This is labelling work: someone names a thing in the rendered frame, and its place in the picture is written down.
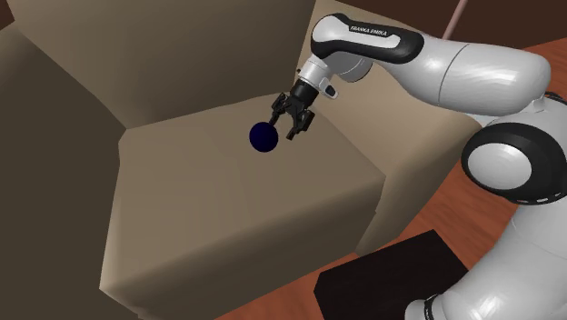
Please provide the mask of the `dark blue ball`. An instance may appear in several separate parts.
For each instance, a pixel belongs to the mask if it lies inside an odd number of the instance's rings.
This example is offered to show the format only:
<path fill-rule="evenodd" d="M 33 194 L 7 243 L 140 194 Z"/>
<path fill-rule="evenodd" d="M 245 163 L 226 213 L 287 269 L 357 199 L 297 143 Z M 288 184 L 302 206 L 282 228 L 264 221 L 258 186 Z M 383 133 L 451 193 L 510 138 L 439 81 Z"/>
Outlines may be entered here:
<path fill-rule="evenodd" d="M 250 129 L 249 141 L 256 151 L 268 153 L 276 148 L 279 142 L 279 135 L 273 125 L 259 122 Z"/>

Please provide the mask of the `pink pole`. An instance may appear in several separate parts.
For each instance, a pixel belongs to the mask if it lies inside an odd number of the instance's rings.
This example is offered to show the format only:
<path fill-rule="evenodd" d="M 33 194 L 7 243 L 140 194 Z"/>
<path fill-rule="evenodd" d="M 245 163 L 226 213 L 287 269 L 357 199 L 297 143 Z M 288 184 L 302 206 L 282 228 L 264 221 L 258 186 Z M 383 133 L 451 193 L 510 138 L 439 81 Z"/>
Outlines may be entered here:
<path fill-rule="evenodd" d="M 451 38 L 453 31 L 454 31 L 456 25 L 458 24 L 467 3 L 468 3 L 468 0 L 459 0 L 458 1 L 458 4 L 453 11 L 453 15 L 452 15 L 448 25 L 446 26 L 444 32 L 443 32 L 443 39 L 450 39 Z"/>

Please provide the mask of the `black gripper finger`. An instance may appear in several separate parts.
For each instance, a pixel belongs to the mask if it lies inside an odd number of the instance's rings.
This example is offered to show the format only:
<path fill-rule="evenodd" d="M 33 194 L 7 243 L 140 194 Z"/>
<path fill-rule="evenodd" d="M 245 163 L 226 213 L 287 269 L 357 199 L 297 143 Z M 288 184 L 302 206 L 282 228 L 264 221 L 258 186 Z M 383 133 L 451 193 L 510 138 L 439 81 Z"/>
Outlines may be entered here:
<path fill-rule="evenodd" d="M 285 93 L 280 93 L 272 103 L 272 115 L 269 120 L 270 125 L 275 125 L 279 117 L 285 113 L 287 99 L 288 96 Z"/>
<path fill-rule="evenodd" d="M 293 112 L 291 113 L 291 116 L 293 119 L 293 126 L 286 136 L 288 140 L 293 140 L 293 138 L 302 131 L 307 131 L 314 119 L 315 113 L 310 110 L 303 110 L 300 112 Z"/>

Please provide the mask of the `dark robot stand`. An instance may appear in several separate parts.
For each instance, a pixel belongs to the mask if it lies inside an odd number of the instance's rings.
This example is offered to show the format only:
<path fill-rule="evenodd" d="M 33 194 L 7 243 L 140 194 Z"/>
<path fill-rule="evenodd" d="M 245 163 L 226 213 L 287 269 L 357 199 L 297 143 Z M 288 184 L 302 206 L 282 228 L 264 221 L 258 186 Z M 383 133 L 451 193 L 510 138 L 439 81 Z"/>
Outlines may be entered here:
<path fill-rule="evenodd" d="M 408 304 L 441 294 L 468 269 L 433 230 L 319 274 L 324 320 L 404 320 Z"/>

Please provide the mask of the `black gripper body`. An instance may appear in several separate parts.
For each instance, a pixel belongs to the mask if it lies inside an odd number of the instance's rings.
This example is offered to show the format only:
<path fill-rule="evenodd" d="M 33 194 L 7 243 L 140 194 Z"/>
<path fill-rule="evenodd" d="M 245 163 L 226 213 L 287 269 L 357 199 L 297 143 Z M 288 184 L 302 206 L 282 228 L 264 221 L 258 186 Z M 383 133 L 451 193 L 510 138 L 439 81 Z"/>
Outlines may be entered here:
<path fill-rule="evenodd" d="M 298 79 L 290 90 L 290 94 L 286 99 L 285 111 L 290 113 L 293 105 L 302 104 L 297 108 L 298 113 L 309 112 L 309 107 L 313 104 L 319 91 L 313 88 L 304 80 Z"/>

